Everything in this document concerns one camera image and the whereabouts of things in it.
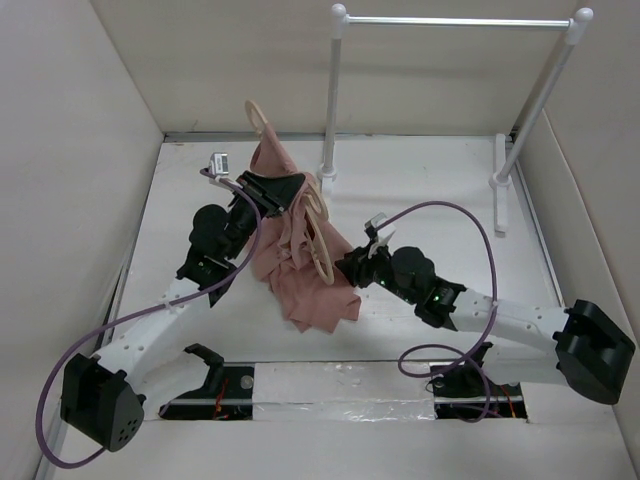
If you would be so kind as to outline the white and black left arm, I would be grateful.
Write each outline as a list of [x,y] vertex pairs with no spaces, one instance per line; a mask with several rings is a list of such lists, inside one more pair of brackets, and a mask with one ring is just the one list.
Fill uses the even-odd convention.
[[227,207],[208,204],[192,220],[186,259],[162,302],[132,319],[124,336],[92,356],[75,352],[63,371],[61,417],[102,449],[116,452],[132,440],[148,400],[144,377],[169,360],[172,342],[199,307],[213,307],[240,269],[233,261],[255,250],[265,218],[293,205],[301,173],[265,177],[249,171],[214,182],[233,193]]

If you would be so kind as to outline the pink t shirt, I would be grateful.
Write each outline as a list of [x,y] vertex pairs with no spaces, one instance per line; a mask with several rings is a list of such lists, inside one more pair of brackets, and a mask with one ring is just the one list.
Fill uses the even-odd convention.
[[315,179],[309,172],[304,175],[305,183],[289,210],[262,221],[252,270],[256,279],[269,285],[284,318],[299,331],[315,328],[331,334],[340,321],[358,319],[361,298],[334,265],[351,251],[352,246],[329,219],[320,221],[319,225],[329,251],[334,283],[326,285],[315,268],[305,238],[305,207],[302,204],[303,193]]

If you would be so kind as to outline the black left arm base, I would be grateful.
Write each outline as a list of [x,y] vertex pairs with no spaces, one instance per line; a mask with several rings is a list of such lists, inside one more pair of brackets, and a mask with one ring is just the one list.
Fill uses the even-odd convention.
[[213,350],[195,343],[184,349],[188,359],[207,366],[198,388],[162,405],[163,420],[246,421],[253,419],[254,363],[226,363]]

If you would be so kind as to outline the beige wooden hanger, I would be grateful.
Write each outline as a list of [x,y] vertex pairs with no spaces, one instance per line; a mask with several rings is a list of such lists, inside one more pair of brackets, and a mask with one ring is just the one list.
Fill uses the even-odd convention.
[[[253,100],[247,99],[244,108],[250,125],[256,135],[262,138],[269,124],[266,116]],[[329,219],[329,213],[315,180],[310,181],[308,190],[303,193],[302,204],[305,207],[305,238],[309,242],[313,263],[323,282],[326,285],[332,285],[335,281],[333,267],[329,265],[330,255],[319,225],[320,221]]]

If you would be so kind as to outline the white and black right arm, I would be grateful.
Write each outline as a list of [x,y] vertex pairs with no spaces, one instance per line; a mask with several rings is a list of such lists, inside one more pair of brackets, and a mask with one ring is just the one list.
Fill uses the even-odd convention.
[[[380,285],[433,328],[488,332],[492,339],[482,342],[461,371],[474,393],[496,383],[534,382],[566,385],[605,405],[620,399],[636,347],[595,303],[547,308],[494,301],[437,276],[434,263],[416,247],[380,247],[374,253],[359,247],[335,265],[351,285]],[[516,343],[516,349],[501,352],[498,338]]]

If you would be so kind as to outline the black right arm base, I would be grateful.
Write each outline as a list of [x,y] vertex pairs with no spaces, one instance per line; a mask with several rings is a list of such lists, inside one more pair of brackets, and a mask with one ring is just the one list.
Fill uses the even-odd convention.
[[527,410],[520,384],[496,384],[487,380],[488,389],[480,373],[472,365],[461,363],[442,374],[445,364],[432,364],[437,375],[425,389],[434,395],[437,419],[476,421],[489,402],[486,419],[526,419]]

